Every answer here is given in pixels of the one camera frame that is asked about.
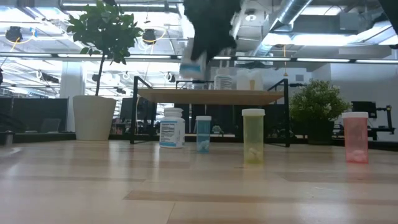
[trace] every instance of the computer monitor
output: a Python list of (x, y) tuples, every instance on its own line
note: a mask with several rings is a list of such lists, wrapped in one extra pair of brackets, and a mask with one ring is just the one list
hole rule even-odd
[(352, 101), (353, 112), (368, 112), (369, 118), (377, 118), (377, 108), (375, 102)]

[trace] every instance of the white cap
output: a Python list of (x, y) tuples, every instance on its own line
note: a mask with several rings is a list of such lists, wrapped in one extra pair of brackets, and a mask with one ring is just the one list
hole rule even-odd
[(266, 111), (264, 109), (246, 109), (242, 110), (242, 116), (265, 116)]
[(177, 118), (181, 118), (182, 117), (182, 113), (178, 113), (178, 112), (165, 112), (164, 116), (166, 117), (177, 117)]
[(343, 118), (369, 118), (368, 112), (349, 112), (343, 113)]
[(184, 110), (181, 108), (164, 108), (164, 112), (168, 113), (168, 112), (178, 112), (178, 113), (182, 113)]
[(197, 116), (197, 121), (211, 121), (211, 116)]

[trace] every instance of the wooden shelf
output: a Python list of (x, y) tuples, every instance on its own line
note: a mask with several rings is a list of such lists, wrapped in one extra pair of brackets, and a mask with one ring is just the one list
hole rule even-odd
[(201, 105), (268, 105), (284, 97), (283, 92), (246, 90), (138, 89), (138, 95), (154, 103)]

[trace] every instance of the ceiling light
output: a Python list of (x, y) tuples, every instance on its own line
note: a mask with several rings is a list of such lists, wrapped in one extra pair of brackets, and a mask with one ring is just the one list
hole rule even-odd
[(361, 60), (358, 59), (356, 63), (375, 63), (375, 64), (393, 64), (398, 65), (398, 60)]
[[(86, 86), (86, 88), (92, 88), (95, 89), (97, 88), (96, 86)], [(100, 86), (100, 89), (105, 89), (105, 90), (113, 90), (115, 88), (119, 88), (119, 86)]]
[(231, 57), (226, 56), (216, 56), (213, 58), (214, 60), (231, 60)]
[(171, 59), (169, 55), (132, 55), (129, 59)]
[(335, 16), (344, 8), (344, 6), (308, 6), (304, 9), (301, 15)]
[(350, 42), (351, 35), (339, 34), (297, 34), (294, 45), (306, 46), (344, 46)]
[(260, 61), (260, 62), (288, 62), (290, 58), (278, 58), (278, 57), (238, 57), (238, 60), (245, 61)]
[(83, 55), (83, 54), (58, 54), (59, 57), (65, 58), (65, 57), (70, 57), (70, 58), (101, 58), (102, 55)]
[(261, 43), (263, 45), (293, 44), (292, 39), (290, 38), (290, 35), (288, 35), (288, 34), (273, 34), (273, 33), (267, 34)]
[(329, 63), (348, 63), (349, 59), (330, 59), (330, 58), (298, 58), (298, 62), (329, 62)]
[(31, 53), (0, 53), (0, 57), (52, 57), (52, 55)]
[(48, 86), (52, 88), (60, 88), (60, 85), (54, 85), (49, 83), (49, 85), (4, 85), (4, 87), (20, 87), (20, 88), (47, 88)]
[[(96, 6), (94, 3), (63, 3), (62, 6)], [(137, 4), (137, 3), (122, 3), (121, 7), (164, 7), (164, 4)], [(169, 8), (176, 9), (176, 5), (171, 5)]]

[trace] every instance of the bottle label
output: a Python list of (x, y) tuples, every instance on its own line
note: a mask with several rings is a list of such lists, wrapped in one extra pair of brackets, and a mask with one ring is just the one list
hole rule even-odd
[(182, 145), (185, 145), (185, 121), (180, 125), (180, 139), (182, 141)]
[(162, 121), (160, 123), (160, 146), (177, 147), (180, 133), (176, 121)]

